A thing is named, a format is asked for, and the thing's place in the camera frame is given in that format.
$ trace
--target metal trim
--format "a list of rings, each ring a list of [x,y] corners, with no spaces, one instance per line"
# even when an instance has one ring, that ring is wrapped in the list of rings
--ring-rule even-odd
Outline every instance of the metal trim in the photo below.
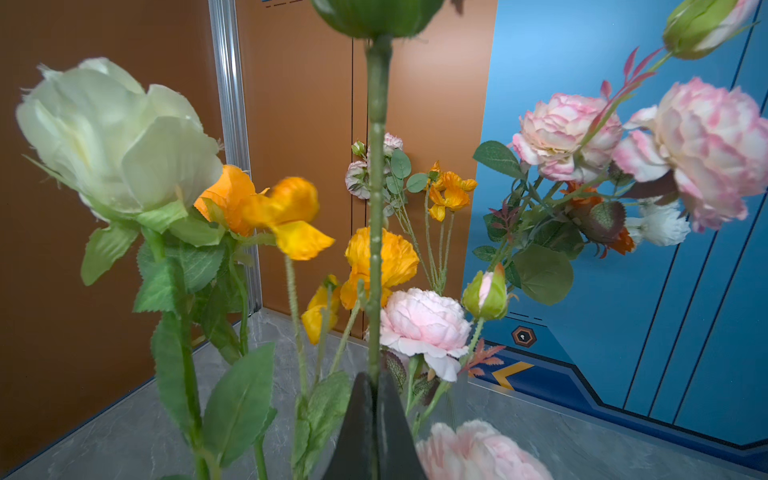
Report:
[[[235,0],[208,0],[210,30],[214,40],[216,77],[219,84],[221,124],[227,163],[250,174],[248,127],[246,123],[243,76],[240,70],[240,41],[237,35]],[[261,309],[259,250],[249,247],[253,266],[246,266],[249,314]]]

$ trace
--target yellow arrow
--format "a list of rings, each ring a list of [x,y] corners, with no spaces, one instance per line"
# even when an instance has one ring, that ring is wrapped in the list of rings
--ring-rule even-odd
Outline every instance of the yellow arrow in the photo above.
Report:
[[[512,385],[509,384],[509,380],[507,380],[507,377],[513,376],[515,373],[520,373],[523,370],[530,369],[532,366],[533,365],[526,362],[513,363],[510,366],[506,366],[503,369],[498,369],[495,372],[493,372],[493,378],[495,378],[498,384],[503,386],[504,388],[514,390],[512,388]]]

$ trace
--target hexagonal button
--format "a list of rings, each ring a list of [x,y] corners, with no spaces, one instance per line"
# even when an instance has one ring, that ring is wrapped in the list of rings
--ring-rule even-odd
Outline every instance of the hexagonal button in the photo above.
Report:
[[[533,329],[529,329],[527,326],[519,326],[512,332],[512,339],[515,341],[515,345],[528,348],[536,343],[536,334],[533,333]]]

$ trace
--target white rose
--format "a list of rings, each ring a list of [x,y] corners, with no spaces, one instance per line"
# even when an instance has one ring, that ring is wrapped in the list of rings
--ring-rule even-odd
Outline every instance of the white rose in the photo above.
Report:
[[[221,176],[217,142],[192,105],[162,85],[145,92],[106,58],[45,78],[16,120],[43,163],[80,192],[123,214],[181,199],[187,207]]]

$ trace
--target blue wall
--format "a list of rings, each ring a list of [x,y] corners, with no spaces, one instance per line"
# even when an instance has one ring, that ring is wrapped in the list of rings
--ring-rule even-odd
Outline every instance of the blue wall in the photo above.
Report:
[[[614,90],[622,67],[662,46],[661,32],[676,2],[647,0],[500,0],[485,103],[482,140],[511,142],[518,117],[555,92],[599,96]],[[670,60],[659,75],[618,109],[622,121],[658,103],[675,81],[693,76],[717,87],[739,85],[764,106],[768,93],[768,8],[743,33],[699,61]],[[478,165],[465,283],[487,267],[472,255],[490,244],[483,215],[498,207],[510,179]],[[551,183],[541,185],[548,190]],[[715,234],[692,233],[676,247],[644,243],[623,257],[601,260],[588,246],[574,265],[568,298],[547,307],[512,301],[509,318],[486,326],[484,337],[523,353],[573,365],[606,406],[724,444],[768,439],[768,213],[764,196],[748,199],[750,217]],[[537,342],[512,341],[518,326]],[[550,400],[558,400],[552,389]]]

